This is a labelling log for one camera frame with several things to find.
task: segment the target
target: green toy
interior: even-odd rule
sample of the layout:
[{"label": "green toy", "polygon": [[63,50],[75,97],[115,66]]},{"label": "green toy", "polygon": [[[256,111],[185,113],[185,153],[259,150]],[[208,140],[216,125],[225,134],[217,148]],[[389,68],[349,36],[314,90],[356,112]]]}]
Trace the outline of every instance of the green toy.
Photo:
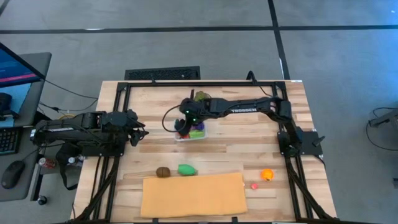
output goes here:
[{"label": "green toy", "polygon": [[195,175],[197,170],[190,165],[180,164],[178,165],[178,173],[181,175]]},{"label": "green toy", "polygon": [[194,101],[198,102],[200,100],[209,99],[211,96],[203,91],[198,91],[195,93]]},{"label": "green toy", "polygon": [[189,138],[191,139],[202,138],[202,137],[205,137],[204,131],[192,130],[189,132]]}]

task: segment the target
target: yellow object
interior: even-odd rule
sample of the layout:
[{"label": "yellow object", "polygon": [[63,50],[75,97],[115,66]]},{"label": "yellow object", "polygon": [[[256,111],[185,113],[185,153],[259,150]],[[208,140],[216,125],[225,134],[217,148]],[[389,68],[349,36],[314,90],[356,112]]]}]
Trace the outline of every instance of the yellow object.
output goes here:
[{"label": "yellow object", "polygon": [[264,169],[261,172],[261,178],[266,181],[270,181],[274,178],[274,171],[272,169]]},{"label": "yellow object", "polygon": [[242,173],[144,179],[141,217],[230,215],[248,210]]},{"label": "yellow object", "polygon": [[59,117],[58,119],[68,119],[68,118],[74,118],[75,115],[74,114],[64,114],[61,117]]}]

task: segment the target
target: monitor screen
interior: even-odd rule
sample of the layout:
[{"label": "monitor screen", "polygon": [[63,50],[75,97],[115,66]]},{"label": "monitor screen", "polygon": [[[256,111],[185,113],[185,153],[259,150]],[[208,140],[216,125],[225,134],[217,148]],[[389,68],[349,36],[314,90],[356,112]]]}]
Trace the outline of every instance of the monitor screen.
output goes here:
[{"label": "monitor screen", "polygon": [[34,68],[25,66],[23,61],[9,49],[0,48],[0,87],[32,83],[40,80]]}]

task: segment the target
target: keyboard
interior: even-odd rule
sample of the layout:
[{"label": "keyboard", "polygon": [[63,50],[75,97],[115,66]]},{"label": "keyboard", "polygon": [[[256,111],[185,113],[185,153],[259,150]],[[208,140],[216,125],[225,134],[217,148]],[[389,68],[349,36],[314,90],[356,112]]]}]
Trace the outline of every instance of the keyboard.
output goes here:
[{"label": "keyboard", "polygon": [[0,129],[0,156],[17,153],[21,135],[22,128]]},{"label": "keyboard", "polygon": [[150,68],[126,70],[125,80],[199,80],[200,67]]}]

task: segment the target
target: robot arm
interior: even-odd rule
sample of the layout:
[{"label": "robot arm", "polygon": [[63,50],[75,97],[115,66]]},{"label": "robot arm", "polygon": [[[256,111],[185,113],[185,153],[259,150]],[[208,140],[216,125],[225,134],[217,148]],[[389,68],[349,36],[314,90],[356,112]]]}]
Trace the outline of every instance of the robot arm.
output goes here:
[{"label": "robot arm", "polygon": [[89,112],[69,119],[40,121],[32,130],[30,140],[38,146],[61,140],[77,146],[103,147],[124,139],[136,146],[148,134],[144,131],[145,125],[137,119],[137,114],[128,110],[126,113]]},{"label": "robot arm", "polygon": [[181,135],[189,133],[190,128],[207,119],[224,118],[231,113],[254,113],[266,114],[271,120],[281,124],[286,129],[291,148],[298,152],[302,145],[302,130],[296,127],[292,118],[292,107],[289,101],[280,98],[262,97],[252,100],[228,101],[222,98],[207,98],[194,101],[186,98],[179,107],[185,115],[185,120],[176,122],[175,129]]}]

